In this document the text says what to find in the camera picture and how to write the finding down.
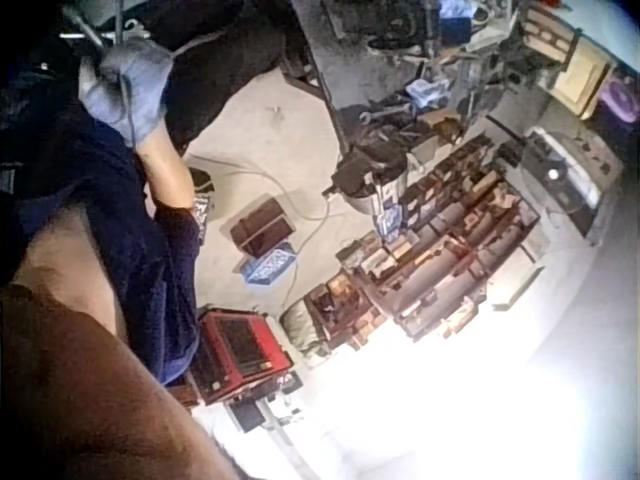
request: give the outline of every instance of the metal tool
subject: metal tool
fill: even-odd
[[[113,43],[116,41],[116,32],[96,32],[99,36],[101,36],[104,40],[110,40]],[[81,40],[87,38],[84,33],[81,32],[65,32],[58,35],[60,38],[64,40]],[[135,18],[130,18],[124,24],[123,38],[124,41],[129,40],[130,38],[149,38],[151,36],[151,32],[144,28],[144,25],[140,23]]]
[[[82,15],[82,13],[80,13],[75,7],[71,5],[63,5],[62,14],[67,20],[78,27],[87,40],[93,43],[98,50],[102,52],[107,48],[102,36],[96,32],[95,28],[93,28],[84,15]]]
[[[398,105],[395,107],[387,107],[380,112],[362,112],[360,114],[360,123],[362,125],[369,125],[373,120],[378,118],[386,117],[388,115],[396,115],[398,113],[412,113],[413,112],[413,104],[411,102],[405,103],[403,105]]]

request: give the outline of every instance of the gloved hand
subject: gloved hand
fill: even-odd
[[[110,49],[96,72],[91,60],[80,64],[79,97],[89,114],[116,129],[125,143],[139,144],[162,120],[165,107],[162,92],[173,67],[173,56],[151,40],[133,38]],[[129,84],[129,115],[122,98],[118,76]]]

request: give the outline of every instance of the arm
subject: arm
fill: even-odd
[[[164,120],[136,150],[147,174],[154,201],[170,208],[193,208],[193,179],[171,143]]]

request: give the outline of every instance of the concrete floor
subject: concrete floor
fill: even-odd
[[[286,302],[293,268],[271,287],[248,287],[235,273],[243,257],[228,237],[234,220],[266,195],[276,196],[296,226],[291,242],[298,249],[319,224],[300,214],[323,216],[326,204],[320,193],[329,185],[338,157],[324,104],[287,86],[278,72],[255,79],[236,95],[189,153],[199,156],[189,163],[209,171],[216,185],[215,218],[197,264],[200,305],[256,308],[277,317],[335,274],[335,252],[371,229],[369,218],[340,199],[332,200],[326,224],[299,255],[299,273]],[[237,173],[242,168],[275,177],[295,208],[274,182],[259,173]],[[383,480],[399,478],[402,469],[410,472],[402,476],[406,479],[460,478],[466,473],[470,478],[489,465],[479,452],[490,450],[478,448],[488,448],[483,431],[492,428],[478,420],[482,406],[495,404],[549,335],[597,253],[597,248],[549,233],[545,270],[509,312],[481,311],[462,335],[447,342],[427,337],[413,344],[386,324],[357,354],[343,348],[312,370],[300,367],[305,386],[296,400],[306,420],[289,433],[320,478]],[[257,445],[268,442],[257,440],[264,432],[240,435],[223,418],[222,407],[205,410],[198,416],[207,417],[204,423],[251,474],[296,478],[282,459],[256,454]],[[403,458],[408,463],[392,467]],[[283,465],[279,472],[276,463]],[[501,473],[522,478],[514,476],[516,470],[505,467]]]

